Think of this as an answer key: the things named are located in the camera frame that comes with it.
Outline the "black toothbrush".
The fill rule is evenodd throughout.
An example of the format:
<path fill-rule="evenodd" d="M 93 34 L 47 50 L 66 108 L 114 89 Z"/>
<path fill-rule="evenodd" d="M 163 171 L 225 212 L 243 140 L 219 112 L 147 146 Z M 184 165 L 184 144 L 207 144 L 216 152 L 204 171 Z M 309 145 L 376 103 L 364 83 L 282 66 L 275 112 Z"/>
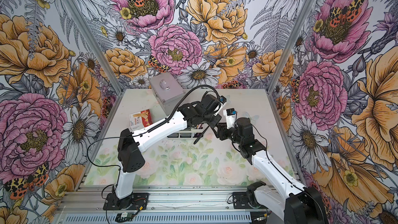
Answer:
<path fill-rule="evenodd" d="M 204 131 L 201 132 L 201 133 L 196 137 L 196 139 L 195 139 L 193 145 L 196 145 L 196 144 L 200 141 L 200 139 L 204 136 L 204 134 L 206 133 L 206 131 L 207 131 L 208 129 L 209 129 L 209 126 L 207 126 L 207 127 L 204 129 Z"/>

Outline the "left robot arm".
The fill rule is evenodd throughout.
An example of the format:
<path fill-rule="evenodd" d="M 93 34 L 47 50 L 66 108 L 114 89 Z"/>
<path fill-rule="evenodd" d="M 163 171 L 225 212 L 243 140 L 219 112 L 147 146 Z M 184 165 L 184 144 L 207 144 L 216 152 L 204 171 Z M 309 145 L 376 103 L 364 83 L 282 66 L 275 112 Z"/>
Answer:
<path fill-rule="evenodd" d="M 118 144 L 121 170 L 114 191 L 116 199 L 119 201 L 131 197 L 135 172 L 146 163 L 142 155 L 144 151 L 167 136 L 188 127 L 207 124 L 210 128 L 215 128 L 222 118 L 220 112 L 226 103 L 224 96 L 208 94 L 199 102 L 182 104 L 173 114 L 146 128 L 133 132 L 129 129 L 123 130 Z"/>

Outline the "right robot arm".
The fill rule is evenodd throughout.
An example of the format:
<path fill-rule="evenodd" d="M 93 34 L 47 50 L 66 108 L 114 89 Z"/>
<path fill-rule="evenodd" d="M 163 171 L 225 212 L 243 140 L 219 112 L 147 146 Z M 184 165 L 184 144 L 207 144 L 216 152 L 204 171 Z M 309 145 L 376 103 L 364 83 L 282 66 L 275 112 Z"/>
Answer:
<path fill-rule="evenodd" d="M 238 118 L 234 124 L 219 123 L 216 137 L 238 144 L 243 158 L 261 172 L 274 187 L 257 182 L 247 188 L 252 206 L 271 210 L 285 224 L 327 224 L 328 218 L 320 192 L 306 187 L 287 173 L 270 155 L 267 147 L 255 138 L 256 128 L 248 118 Z"/>

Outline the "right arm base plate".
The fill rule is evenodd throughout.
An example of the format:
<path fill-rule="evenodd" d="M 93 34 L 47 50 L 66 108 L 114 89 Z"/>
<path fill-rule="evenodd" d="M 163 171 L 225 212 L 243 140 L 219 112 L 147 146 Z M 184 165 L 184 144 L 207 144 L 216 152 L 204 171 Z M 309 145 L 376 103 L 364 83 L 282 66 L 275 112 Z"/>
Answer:
<path fill-rule="evenodd" d="M 228 200 L 234 209 L 266 209 L 263 205 L 253 205 L 245 192 L 233 192 L 232 198 Z"/>

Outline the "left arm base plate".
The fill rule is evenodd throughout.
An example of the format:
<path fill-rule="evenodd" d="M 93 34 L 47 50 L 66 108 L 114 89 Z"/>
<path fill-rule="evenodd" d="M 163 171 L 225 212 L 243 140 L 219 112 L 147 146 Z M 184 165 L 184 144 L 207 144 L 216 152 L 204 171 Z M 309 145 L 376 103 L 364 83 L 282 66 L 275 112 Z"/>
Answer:
<path fill-rule="evenodd" d="M 132 193 L 123 199 L 119 199 L 115 193 L 109 193 L 106 197 L 103 210 L 145 210 L 147 208 L 148 198 L 148 193 Z"/>

